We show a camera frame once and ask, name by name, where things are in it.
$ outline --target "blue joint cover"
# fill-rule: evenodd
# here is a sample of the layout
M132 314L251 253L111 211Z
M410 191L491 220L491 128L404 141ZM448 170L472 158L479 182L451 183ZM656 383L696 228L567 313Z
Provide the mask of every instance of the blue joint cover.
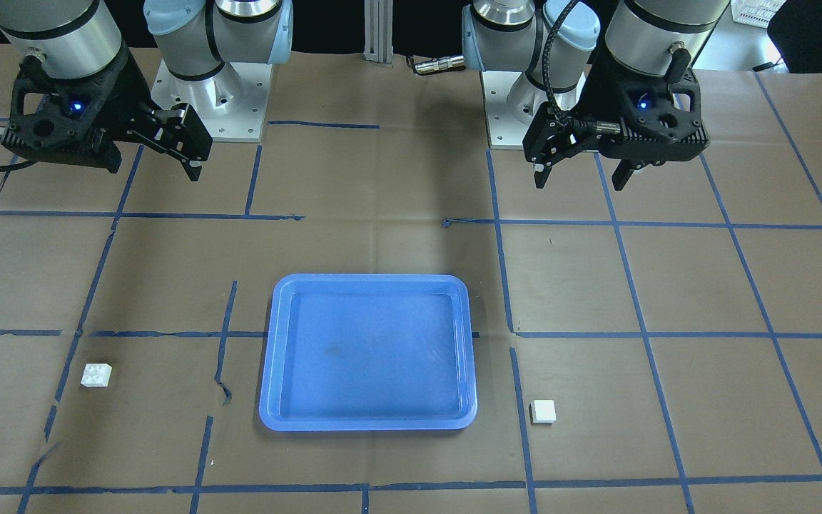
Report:
M290 47L294 37L294 14L290 0L281 4L281 16L278 17L278 32L275 42L271 44L271 55L268 55L268 64L284 64L290 59Z
M480 58L480 49L477 48L477 35L471 16L471 6L465 6L462 10L462 54L465 56L465 68L486 71Z
M205 0L146 0L144 19L148 32L165 36L192 21L205 8Z
M548 26L554 25L568 3L568 0L547 0L544 4L544 19ZM594 50L600 35L601 21L598 20L598 14L582 2L578 3L570 14L567 14L567 19L564 20L564 25L560 27L558 33L560 39L583 52Z

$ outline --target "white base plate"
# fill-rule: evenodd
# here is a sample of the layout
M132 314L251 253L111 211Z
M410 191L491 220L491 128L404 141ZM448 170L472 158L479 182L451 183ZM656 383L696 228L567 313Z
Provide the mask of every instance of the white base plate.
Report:
M207 117L198 113L202 123L211 134L214 141L226 143L261 143L262 129L265 127L265 112L268 107L268 92L271 90L270 64L255 64L251 62L231 63L243 79L245 94L238 99L242 108L229 111L216 118ZM173 107L173 81L170 80L170 71L161 61L161 67L154 79L151 88L151 97L162 109Z
M528 126L512 114L506 97L512 84L522 75L518 71L483 71L480 81L484 86L484 111L490 148L495 150L522 150L522 139Z

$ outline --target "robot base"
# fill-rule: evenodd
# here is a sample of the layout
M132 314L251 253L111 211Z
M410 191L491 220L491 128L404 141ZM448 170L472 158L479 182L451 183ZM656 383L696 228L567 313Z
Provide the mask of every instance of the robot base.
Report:
M518 71L483 71L480 81L484 88L490 148L522 150L522 139L534 118L534 110L546 100L544 92L528 84ZM583 76L575 90L558 94L560 107L564 110L573 108L584 84Z
M261 143L268 108L268 92L271 89L270 64L248 62L231 63L241 78L243 94L232 99L224 109L211 111L200 109L199 101L187 99L188 95L176 90L176 79L170 75L166 64L161 67L151 88L151 97L162 109L178 104L177 98L191 102L214 141L226 143Z

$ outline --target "small white block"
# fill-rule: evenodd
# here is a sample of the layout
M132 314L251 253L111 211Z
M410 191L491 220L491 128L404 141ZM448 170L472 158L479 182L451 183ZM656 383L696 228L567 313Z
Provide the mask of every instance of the small white block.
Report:
M113 368L109 364L85 364L84 374L81 375L81 385L84 387L107 387L110 383L110 373Z
M553 423L557 420L557 409L553 400L532 400L532 423Z

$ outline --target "plastic tray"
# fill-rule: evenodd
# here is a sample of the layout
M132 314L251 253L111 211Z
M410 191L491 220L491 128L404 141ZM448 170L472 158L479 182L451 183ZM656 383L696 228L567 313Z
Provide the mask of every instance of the plastic tray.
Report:
M258 414L272 430L456 430L477 413L467 289L453 276L278 282Z

